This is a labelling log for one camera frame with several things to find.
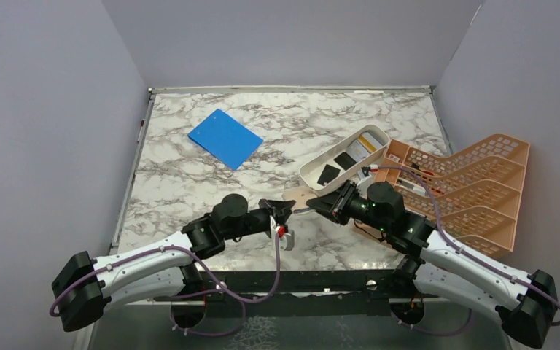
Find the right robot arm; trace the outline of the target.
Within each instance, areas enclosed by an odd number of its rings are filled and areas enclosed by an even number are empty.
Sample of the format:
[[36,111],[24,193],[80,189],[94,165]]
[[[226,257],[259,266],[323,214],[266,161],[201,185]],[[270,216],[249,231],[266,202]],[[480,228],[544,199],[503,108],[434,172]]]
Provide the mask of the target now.
[[404,255],[391,279],[400,296],[418,291],[454,301],[497,320],[509,337],[535,349],[556,324],[560,304],[552,275],[511,268],[471,249],[406,210],[402,195],[387,182],[371,184],[362,197],[347,181],[306,205],[339,225],[355,219],[382,231],[384,241]]

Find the stack of cards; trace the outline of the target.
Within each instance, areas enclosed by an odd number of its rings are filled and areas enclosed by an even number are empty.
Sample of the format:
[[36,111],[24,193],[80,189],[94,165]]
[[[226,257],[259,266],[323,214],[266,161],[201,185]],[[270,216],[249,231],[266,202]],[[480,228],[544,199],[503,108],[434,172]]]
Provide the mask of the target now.
[[360,134],[346,148],[346,153],[356,162],[359,162],[379,149],[383,148],[383,144],[374,137],[369,131]]

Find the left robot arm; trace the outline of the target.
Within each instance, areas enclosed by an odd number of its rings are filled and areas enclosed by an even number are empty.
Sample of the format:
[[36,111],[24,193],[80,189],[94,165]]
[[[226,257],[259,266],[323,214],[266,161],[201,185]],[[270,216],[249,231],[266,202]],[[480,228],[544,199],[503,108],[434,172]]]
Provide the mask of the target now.
[[209,213],[154,244],[126,254],[92,258],[72,255],[51,284],[49,315],[73,332],[98,321],[112,307],[156,296],[188,300],[199,293],[196,267],[225,250],[226,241],[265,233],[279,250],[289,232],[294,200],[262,199],[250,209],[244,196],[226,195]]

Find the beige card holder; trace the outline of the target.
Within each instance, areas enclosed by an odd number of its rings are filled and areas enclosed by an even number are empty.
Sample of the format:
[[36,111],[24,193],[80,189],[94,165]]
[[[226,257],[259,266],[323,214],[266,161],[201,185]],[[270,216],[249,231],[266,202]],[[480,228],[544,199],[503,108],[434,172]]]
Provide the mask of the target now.
[[292,207],[293,214],[305,214],[312,211],[306,205],[306,202],[316,198],[317,194],[311,191],[309,187],[299,186],[288,189],[281,197],[284,201],[295,201],[295,205]]

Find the white oblong tray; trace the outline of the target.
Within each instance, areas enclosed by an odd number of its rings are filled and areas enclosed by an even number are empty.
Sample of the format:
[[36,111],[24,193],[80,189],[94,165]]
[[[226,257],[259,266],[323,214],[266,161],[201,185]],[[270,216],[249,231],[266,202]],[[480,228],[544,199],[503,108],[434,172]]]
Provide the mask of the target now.
[[386,132],[366,125],[302,165],[300,183],[316,195],[331,193],[381,158],[390,143]]

